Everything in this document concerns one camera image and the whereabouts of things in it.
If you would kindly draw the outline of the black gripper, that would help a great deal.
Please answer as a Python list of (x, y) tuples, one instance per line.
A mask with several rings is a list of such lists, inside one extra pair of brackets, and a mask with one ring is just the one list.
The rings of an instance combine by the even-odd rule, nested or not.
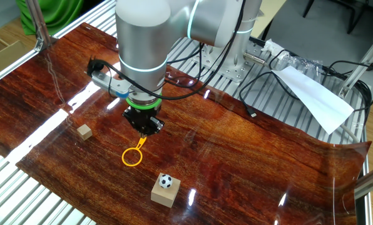
[(165, 123), (156, 118), (159, 109), (137, 109), (129, 106), (123, 117), (137, 131), (141, 138), (157, 134), (164, 127)]

